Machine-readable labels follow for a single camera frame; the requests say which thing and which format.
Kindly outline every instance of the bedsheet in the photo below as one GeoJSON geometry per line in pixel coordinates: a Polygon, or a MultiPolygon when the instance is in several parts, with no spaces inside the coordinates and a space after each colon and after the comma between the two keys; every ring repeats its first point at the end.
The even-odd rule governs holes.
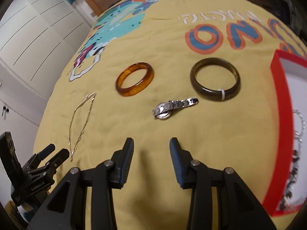
{"type": "MultiPolygon", "coordinates": [[[[58,169],[59,181],[71,167],[96,167],[132,137],[135,152],[127,183],[113,190],[119,229],[185,229],[191,191],[176,182],[169,140],[208,167],[233,167],[263,201],[275,164],[278,108],[270,63],[276,49],[306,58],[306,47],[280,20],[245,0],[123,0],[102,14],[64,69],[41,121],[34,152],[50,143],[69,148],[68,132],[75,108],[96,92],[91,115],[73,161],[58,169]],[[242,87],[231,100],[199,96],[189,73],[199,60],[218,57],[231,62],[242,87]],[[122,97],[118,75],[137,62],[149,63],[154,79],[140,93],[122,97]],[[154,120],[160,102],[198,97],[199,104],[168,120],[154,120]]],[[[144,72],[128,77],[136,83],[144,72]]],[[[219,67],[201,70],[197,79],[212,89],[233,85],[219,67]]],[[[85,123],[90,102],[76,112],[72,146],[85,123]]],[[[87,229],[90,229],[90,193],[87,229]]],[[[285,229],[294,214],[274,218],[285,229]]]]}

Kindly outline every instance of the silver bolt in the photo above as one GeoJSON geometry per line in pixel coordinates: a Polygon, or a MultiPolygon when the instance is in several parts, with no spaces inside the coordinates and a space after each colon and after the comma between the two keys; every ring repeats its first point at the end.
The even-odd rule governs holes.
{"type": "Polygon", "coordinates": [[[112,166],[113,165],[113,161],[112,160],[106,160],[104,162],[105,166],[109,167],[109,166],[112,166]]]}
{"type": "Polygon", "coordinates": [[[70,169],[70,173],[77,174],[79,172],[79,169],[77,167],[73,167],[70,169]]]}
{"type": "Polygon", "coordinates": [[[201,162],[198,161],[198,160],[192,160],[192,161],[191,161],[191,164],[192,164],[193,166],[198,166],[200,163],[201,163],[201,162]]]}
{"type": "Polygon", "coordinates": [[[231,168],[231,167],[227,167],[226,169],[225,169],[225,172],[227,173],[227,174],[233,174],[234,173],[234,170],[233,170],[233,168],[231,168]]]}

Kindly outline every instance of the dark brown bangle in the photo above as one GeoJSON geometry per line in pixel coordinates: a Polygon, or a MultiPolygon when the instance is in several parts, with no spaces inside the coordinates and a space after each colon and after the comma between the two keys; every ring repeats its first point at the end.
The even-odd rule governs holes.
{"type": "Polygon", "coordinates": [[[127,67],[117,78],[115,87],[116,90],[119,92],[120,95],[128,97],[128,96],[133,96],[140,91],[144,90],[150,82],[154,78],[154,71],[153,68],[151,67],[150,64],[147,64],[145,62],[139,62],[131,65],[130,67],[127,67]],[[135,85],[128,87],[128,88],[121,88],[121,85],[125,78],[136,70],[139,69],[147,69],[147,72],[145,76],[135,85]]]}
{"type": "Polygon", "coordinates": [[[219,59],[219,58],[207,58],[207,59],[202,59],[199,62],[197,62],[191,69],[190,80],[191,80],[193,88],[196,91],[198,91],[200,94],[212,100],[231,99],[238,94],[238,92],[240,91],[240,87],[241,87],[241,79],[240,79],[240,75],[237,69],[228,61],[219,59]],[[222,66],[228,69],[235,77],[235,81],[236,81],[235,85],[232,88],[227,89],[227,90],[215,91],[215,90],[205,88],[200,83],[198,83],[195,78],[197,72],[199,71],[201,67],[210,66],[210,65],[222,66]]]}

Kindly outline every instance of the silver wristwatch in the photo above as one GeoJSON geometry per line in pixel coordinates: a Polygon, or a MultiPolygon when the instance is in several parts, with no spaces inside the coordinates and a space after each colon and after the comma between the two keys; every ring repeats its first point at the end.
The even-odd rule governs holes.
{"type": "Polygon", "coordinates": [[[188,98],[186,100],[172,100],[166,103],[160,103],[152,110],[153,116],[159,119],[167,119],[171,116],[173,110],[183,109],[198,104],[197,98],[188,98]]]}

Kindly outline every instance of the thin gold chain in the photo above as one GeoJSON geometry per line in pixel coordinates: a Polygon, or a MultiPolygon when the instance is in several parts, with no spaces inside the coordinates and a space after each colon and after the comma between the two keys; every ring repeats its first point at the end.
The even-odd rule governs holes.
{"type": "Polygon", "coordinates": [[[82,134],[84,133],[84,129],[85,129],[86,124],[87,124],[87,122],[88,122],[88,120],[89,120],[89,118],[90,118],[90,114],[91,114],[91,110],[92,110],[92,107],[93,107],[93,103],[94,103],[95,97],[96,97],[96,93],[92,93],[91,95],[87,95],[86,98],[81,102],[80,105],[77,106],[77,108],[76,108],[75,111],[74,111],[72,120],[71,120],[71,122],[70,122],[69,136],[68,136],[68,140],[69,140],[69,144],[68,144],[68,145],[69,145],[69,150],[70,150],[70,154],[71,154],[71,156],[70,156],[70,162],[73,161],[73,154],[74,154],[74,153],[76,152],[76,150],[77,150],[78,143],[79,143],[80,140],[81,140],[81,136],[82,136],[82,134]],[[73,124],[73,120],[74,120],[74,117],[75,117],[75,113],[76,113],[76,111],[77,111],[82,105],[84,105],[85,102],[88,101],[91,97],[93,97],[93,98],[92,98],[92,101],[91,101],[90,109],[89,109],[89,111],[88,111],[88,115],[87,115],[85,124],[84,124],[84,126],[83,126],[83,128],[82,128],[82,130],[81,130],[81,133],[80,133],[80,135],[79,135],[79,137],[78,137],[78,139],[77,139],[77,142],[76,142],[76,144],[75,144],[75,147],[74,147],[74,149],[72,150],[72,148],[71,148],[71,134],[72,134],[72,124],[73,124]]]}

